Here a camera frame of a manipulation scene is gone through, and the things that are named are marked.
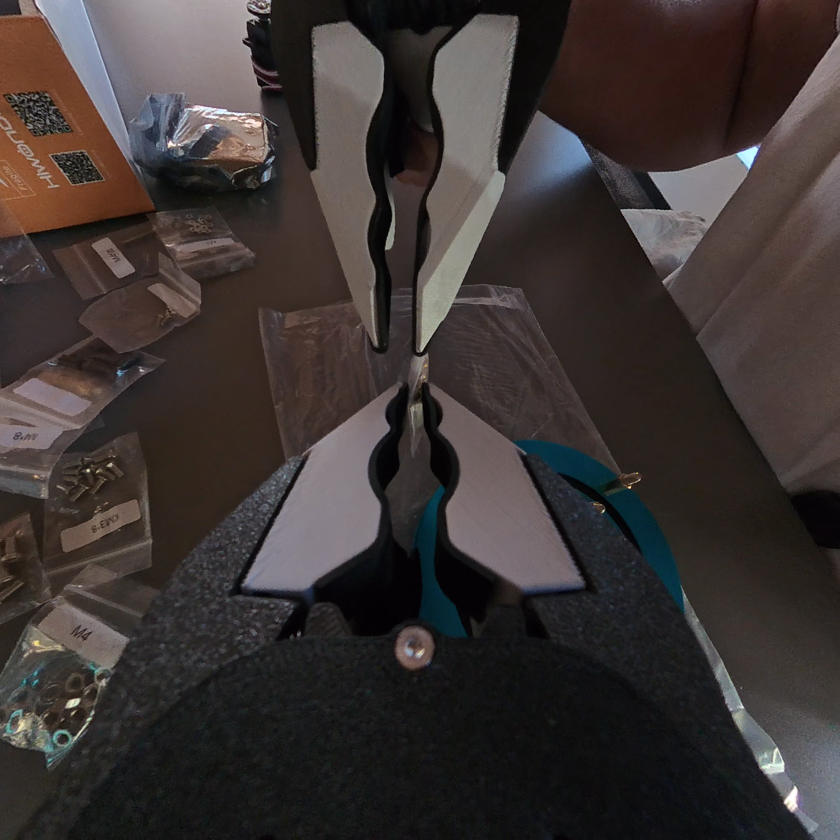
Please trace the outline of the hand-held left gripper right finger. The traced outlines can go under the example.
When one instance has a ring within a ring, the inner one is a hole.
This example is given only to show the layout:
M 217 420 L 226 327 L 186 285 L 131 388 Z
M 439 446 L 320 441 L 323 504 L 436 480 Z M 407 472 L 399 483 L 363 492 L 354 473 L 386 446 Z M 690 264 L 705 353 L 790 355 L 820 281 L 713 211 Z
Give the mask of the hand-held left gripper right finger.
M 585 587 L 508 438 L 435 385 L 422 387 L 437 508 L 435 570 L 446 594 L 554 594 Z

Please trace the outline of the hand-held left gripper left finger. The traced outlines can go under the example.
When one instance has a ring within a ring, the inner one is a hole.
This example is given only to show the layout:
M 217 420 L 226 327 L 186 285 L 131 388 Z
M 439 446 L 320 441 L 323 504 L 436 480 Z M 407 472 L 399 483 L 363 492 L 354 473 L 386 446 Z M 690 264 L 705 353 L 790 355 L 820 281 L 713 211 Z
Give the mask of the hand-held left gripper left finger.
M 399 469 L 406 385 L 396 384 L 306 453 L 239 589 L 292 599 L 378 599 L 392 582 L 385 490 Z

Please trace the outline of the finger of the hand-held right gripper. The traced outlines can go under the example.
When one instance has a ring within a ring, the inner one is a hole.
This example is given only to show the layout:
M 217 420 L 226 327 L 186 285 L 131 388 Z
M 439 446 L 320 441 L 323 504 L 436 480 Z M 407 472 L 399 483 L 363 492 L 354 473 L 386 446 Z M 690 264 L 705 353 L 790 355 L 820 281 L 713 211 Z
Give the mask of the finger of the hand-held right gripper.
M 393 207 L 386 152 L 394 106 L 382 52 L 351 22 L 311 35 L 317 164 L 311 173 L 353 303 L 371 345 L 387 350 Z
M 518 30 L 515 15 L 478 14 L 430 59 L 438 158 L 417 222 L 415 354 L 446 318 L 501 198 L 499 151 Z

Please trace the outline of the blue round metal base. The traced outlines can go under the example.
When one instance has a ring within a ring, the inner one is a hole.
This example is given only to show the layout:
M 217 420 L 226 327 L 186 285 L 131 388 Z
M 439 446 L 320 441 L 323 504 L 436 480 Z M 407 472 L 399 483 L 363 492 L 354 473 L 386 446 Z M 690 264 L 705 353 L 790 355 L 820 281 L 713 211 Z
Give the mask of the blue round metal base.
M 605 516 L 622 530 L 657 573 L 677 605 L 683 607 L 683 592 L 674 556 L 645 504 L 634 489 L 616 490 L 607 497 L 600 493 L 604 486 L 617 480 L 618 472 L 579 450 L 561 444 L 520 439 L 516 445 L 526 454 L 540 457 L 580 493 L 604 504 Z M 465 637 L 466 631 L 456 606 L 441 590 L 434 569 L 437 509 L 443 495 L 444 489 L 439 487 L 426 505 L 415 531 L 414 548 L 418 551 L 423 582 L 419 616 L 444 635 Z

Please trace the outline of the large clear plastic bag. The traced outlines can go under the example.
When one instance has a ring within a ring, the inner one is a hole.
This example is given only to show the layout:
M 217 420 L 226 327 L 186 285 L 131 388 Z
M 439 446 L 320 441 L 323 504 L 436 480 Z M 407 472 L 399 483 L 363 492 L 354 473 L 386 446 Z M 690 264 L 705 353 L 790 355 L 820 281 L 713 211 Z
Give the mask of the large clear plastic bag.
M 351 302 L 286 314 L 260 310 L 270 390 L 287 457 L 302 455 L 376 396 L 405 382 L 413 355 L 411 306 L 410 292 L 400 290 L 392 299 L 386 353 L 371 349 Z M 620 471 L 521 289 L 467 286 L 430 352 L 433 383 L 503 436 L 515 442 L 538 439 L 568 446 Z M 395 538 L 410 553 L 419 521 L 439 484 L 427 466 L 427 437 L 415 458 L 410 458 L 409 445 L 406 429 L 400 447 L 402 470 L 387 493 Z M 685 611 L 759 767 L 813 835 L 817 824 L 803 813 L 781 752 L 745 710 L 692 607 Z

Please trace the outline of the person's right forearm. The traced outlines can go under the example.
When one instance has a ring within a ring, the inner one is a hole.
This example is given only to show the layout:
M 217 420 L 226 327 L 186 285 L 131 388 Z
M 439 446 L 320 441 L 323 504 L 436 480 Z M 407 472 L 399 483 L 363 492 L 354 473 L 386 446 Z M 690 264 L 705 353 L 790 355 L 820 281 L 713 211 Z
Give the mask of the person's right forearm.
M 667 172 L 759 144 L 835 36 L 836 2 L 572 2 L 540 102 L 618 163 Z

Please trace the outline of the grey desk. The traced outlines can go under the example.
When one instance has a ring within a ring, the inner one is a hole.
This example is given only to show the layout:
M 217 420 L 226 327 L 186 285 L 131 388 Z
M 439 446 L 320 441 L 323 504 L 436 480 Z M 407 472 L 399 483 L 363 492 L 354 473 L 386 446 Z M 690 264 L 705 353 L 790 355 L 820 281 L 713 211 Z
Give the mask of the grey desk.
M 160 372 L 107 410 L 140 431 L 160 584 L 282 460 L 258 307 L 336 302 L 343 280 L 309 175 L 281 150 L 279 185 L 228 196 L 258 253 L 205 290 L 202 313 L 153 349 Z M 805 535 L 588 153 L 537 117 L 469 281 L 519 286 L 565 373 L 675 552 L 689 602 L 748 710 L 838 838 L 838 577 Z

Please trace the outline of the person's right hand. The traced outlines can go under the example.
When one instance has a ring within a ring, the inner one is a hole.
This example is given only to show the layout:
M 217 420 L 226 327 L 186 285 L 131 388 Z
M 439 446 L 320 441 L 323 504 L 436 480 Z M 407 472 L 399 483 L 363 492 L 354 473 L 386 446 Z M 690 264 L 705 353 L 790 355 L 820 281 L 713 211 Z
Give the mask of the person's right hand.
M 438 141 L 434 133 L 408 119 L 402 133 L 401 150 L 402 169 L 394 175 L 395 179 L 425 189 L 438 162 Z

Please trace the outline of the black servo motor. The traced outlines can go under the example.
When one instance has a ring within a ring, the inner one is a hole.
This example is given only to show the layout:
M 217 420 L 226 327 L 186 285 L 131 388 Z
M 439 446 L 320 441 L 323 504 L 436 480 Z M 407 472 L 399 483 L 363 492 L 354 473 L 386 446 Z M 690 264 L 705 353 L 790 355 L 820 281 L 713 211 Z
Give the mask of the black servo motor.
M 282 93 L 270 32 L 271 1 L 247 1 L 250 17 L 246 21 L 243 44 L 250 51 L 257 83 L 263 92 Z

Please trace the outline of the silver antistatic bag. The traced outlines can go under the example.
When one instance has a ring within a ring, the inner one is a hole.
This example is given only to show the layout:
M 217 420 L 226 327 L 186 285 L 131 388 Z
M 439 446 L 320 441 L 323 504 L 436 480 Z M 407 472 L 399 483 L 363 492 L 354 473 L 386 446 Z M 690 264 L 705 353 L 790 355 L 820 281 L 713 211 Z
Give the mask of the silver antistatic bag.
M 151 94 L 129 123 L 131 153 L 144 172 L 204 193 L 273 180 L 276 136 L 277 126 L 257 112 L 191 104 L 184 93 Z

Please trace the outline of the crumpled clear plastic bag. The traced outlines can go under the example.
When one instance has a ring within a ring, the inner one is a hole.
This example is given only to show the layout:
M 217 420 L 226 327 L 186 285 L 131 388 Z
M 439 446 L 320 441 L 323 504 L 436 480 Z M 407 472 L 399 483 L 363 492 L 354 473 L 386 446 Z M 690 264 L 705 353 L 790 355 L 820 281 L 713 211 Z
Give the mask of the crumpled clear plastic bag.
M 703 217 L 688 211 L 628 208 L 621 213 L 662 281 L 686 262 L 709 228 Z

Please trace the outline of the pile of small screw bags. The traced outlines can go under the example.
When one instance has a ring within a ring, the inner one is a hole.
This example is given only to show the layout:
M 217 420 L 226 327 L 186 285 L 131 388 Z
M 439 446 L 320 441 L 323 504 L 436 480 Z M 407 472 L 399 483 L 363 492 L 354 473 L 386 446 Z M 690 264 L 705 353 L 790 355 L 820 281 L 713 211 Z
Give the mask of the pile of small screw bags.
M 90 335 L 2 390 L 2 489 L 45 502 L 42 552 L 27 515 L 2 523 L 2 608 L 32 603 L 2 668 L 2 742 L 48 769 L 89 729 L 154 591 L 148 471 L 136 433 L 68 451 L 101 409 L 162 365 L 150 344 L 201 311 L 199 280 L 256 258 L 213 206 L 157 213 L 63 248 L 104 263 L 111 289 L 83 313 Z

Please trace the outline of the orange cardboard box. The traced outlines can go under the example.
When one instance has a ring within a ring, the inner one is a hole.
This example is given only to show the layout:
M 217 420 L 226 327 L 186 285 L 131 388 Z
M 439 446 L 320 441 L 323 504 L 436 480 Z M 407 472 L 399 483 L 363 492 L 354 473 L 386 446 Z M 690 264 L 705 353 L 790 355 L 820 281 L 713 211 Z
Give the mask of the orange cardboard box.
M 83 2 L 1 18 L 2 202 L 27 234 L 154 210 Z

